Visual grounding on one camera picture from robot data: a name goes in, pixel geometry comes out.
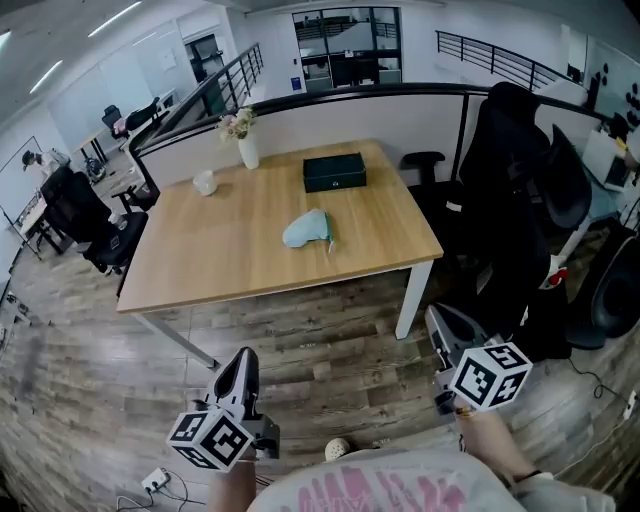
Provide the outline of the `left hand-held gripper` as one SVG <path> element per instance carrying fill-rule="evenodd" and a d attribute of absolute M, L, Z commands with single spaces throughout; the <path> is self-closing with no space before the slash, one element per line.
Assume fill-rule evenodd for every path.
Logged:
<path fill-rule="evenodd" d="M 280 427 L 256 411 L 258 392 L 259 359 L 253 349 L 243 347 L 216 373 L 216 399 L 197 400 L 180 414 L 167 445 L 195 467 L 221 473 L 229 472 L 249 449 L 259 459 L 277 459 Z"/>

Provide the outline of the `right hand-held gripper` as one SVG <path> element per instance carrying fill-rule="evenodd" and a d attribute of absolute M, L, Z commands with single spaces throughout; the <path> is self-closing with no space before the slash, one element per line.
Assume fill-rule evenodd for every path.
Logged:
<path fill-rule="evenodd" d="M 484 345 L 490 336 L 480 324 L 442 303 L 427 307 L 425 322 L 445 368 L 435 376 L 438 393 L 434 402 L 440 415 L 454 412 L 456 398 L 478 411 L 494 410 L 515 400 L 533 368 L 520 349 L 511 342 Z M 458 363 L 451 361 L 450 350 L 464 350 Z"/>

